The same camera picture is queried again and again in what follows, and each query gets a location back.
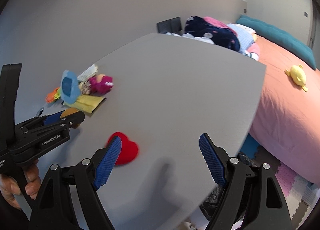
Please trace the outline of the orange plastic crab toy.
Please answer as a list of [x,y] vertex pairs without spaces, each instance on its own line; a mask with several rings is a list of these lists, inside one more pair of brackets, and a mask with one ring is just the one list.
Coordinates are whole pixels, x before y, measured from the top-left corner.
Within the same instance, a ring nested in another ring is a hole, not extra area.
[[60,99],[61,93],[60,93],[60,88],[57,87],[54,89],[52,92],[48,93],[46,96],[46,102],[47,103],[52,103],[58,99]]

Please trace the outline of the pink fleece clothing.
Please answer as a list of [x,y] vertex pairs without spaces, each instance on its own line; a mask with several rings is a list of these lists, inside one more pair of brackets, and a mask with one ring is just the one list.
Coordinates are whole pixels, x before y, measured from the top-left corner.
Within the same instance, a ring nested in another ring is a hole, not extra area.
[[203,19],[212,26],[229,29],[229,27],[226,24],[210,16],[205,16]]

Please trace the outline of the yellow snack wrapper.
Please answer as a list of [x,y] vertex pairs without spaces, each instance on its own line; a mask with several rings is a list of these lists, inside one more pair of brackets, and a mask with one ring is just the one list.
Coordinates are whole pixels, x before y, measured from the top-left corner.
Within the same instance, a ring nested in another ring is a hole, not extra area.
[[80,95],[74,103],[69,104],[64,101],[63,105],[92,114],[105,100],[106,98],[100,96]]

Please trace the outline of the colourful foam floor mat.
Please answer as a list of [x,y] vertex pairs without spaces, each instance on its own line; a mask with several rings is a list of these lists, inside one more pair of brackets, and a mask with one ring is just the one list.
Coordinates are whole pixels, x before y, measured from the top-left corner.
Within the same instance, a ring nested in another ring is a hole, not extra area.
[[240,149],[240,158],[252,166],[268,163],[279,182],[289,209],[294,229],[304,223],[319,200],[319,188],[289,168],[247,135]]

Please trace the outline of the teal bed cushion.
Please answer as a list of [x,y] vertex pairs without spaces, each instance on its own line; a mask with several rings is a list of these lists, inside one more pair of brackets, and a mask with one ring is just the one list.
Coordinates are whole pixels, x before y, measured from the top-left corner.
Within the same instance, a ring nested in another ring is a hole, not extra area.
[[237,19],[236,23],[252,28],[259,36],[262,36],[293,53],[295,56],[300,58],[300,60],[308,64],[314,71],[317,69],[312,49],[300,40],[296,39],[290,33],[264,21],[254,19],[246,15],[241,15]]

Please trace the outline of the magenta plush toy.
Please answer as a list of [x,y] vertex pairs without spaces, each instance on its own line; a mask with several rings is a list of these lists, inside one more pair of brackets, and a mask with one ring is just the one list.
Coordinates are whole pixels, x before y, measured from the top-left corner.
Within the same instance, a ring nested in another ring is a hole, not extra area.
[[106,94],[110,92],[114,86],[113,78],[105,74],[99,74],[89,78],[91,84],[91,92],[98,94]]

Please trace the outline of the black wall socket panel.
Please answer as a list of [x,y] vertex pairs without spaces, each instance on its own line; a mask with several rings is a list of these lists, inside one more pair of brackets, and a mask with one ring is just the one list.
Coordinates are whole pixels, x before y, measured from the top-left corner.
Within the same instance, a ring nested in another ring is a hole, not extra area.
[[182,25],[181,25],[180,17],[175,17],[175,18],[164,20],[157,23],[157,32],[159,34],[166,34],[166,33],[181,34],[181,31],[182,31]]

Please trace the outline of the white long cardboard box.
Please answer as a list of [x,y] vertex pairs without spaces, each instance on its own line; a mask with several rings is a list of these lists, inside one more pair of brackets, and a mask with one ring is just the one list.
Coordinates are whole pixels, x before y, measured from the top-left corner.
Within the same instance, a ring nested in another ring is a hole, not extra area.
[[77,76],[77,80],[79,82],[85,82],[89,80],[89,78],[94,77],[98,73],[98,66],[96,64],[91,65],[83,71],[80,75]]

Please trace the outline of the yellow plush on bed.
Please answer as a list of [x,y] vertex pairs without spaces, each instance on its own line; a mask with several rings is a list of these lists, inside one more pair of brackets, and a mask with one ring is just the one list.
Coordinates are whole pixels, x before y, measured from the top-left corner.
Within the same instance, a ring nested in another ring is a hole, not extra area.
[[291,77],[293,82],[300,86],[304,92],[308,91],[306,87],[307,78],[302,65],[292,65],[290,69],[285,70],[285,74]]

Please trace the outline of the light blue knit blanket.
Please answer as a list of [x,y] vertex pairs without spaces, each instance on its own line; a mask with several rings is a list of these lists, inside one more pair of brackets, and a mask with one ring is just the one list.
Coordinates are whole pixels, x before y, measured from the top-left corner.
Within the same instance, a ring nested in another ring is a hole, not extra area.
[[240,43],[239,52],[244,54],[244,52],[254,43],[253,35],[238,24],[229,23],[227,26],[236,32],[236,36]]

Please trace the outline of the red heart plush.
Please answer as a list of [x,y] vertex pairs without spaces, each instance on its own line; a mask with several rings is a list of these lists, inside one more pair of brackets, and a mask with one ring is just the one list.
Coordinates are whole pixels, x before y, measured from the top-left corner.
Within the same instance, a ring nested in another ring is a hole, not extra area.
[[116,166],[124,166],[134,161],[139,155],[139,145],[131,141],[128,136],[122,132],[113,133],[107,144],[111,143],[112,138],[119,137],[121,139],[121,152],[116,161]]

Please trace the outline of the navy patterned blanket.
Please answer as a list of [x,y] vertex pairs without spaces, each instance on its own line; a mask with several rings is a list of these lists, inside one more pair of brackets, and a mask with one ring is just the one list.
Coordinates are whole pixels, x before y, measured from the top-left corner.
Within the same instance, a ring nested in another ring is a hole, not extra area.
[[218,46],[236,52],[240,51],[240,42],[237,36],[229,28],[214,26],[201,17],[189,17],[186,20],[184,32],[189,33],[193,37],[210,39]]

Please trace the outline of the blue toy blister package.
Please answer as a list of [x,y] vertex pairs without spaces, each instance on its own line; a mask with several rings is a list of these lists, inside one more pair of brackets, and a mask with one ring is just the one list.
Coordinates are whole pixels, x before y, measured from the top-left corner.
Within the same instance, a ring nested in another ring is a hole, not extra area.
[[73,104],[76,102],[77,98],[81,94],[81,91],[79,88],[77,75],[74,72],[69,70],[63,71],[60,91],[61,98],[64,102],[68,104]]

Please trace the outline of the salmon pink bed cover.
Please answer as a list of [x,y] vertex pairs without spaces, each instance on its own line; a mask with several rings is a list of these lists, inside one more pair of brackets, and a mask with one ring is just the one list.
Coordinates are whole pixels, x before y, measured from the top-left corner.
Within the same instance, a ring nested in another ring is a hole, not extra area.
[[[319,184],[319,70],[262,36],[257,44],[266,72],[249,133],[278,160]],[[307,92],[285,74],[293,65],[302,65]]]

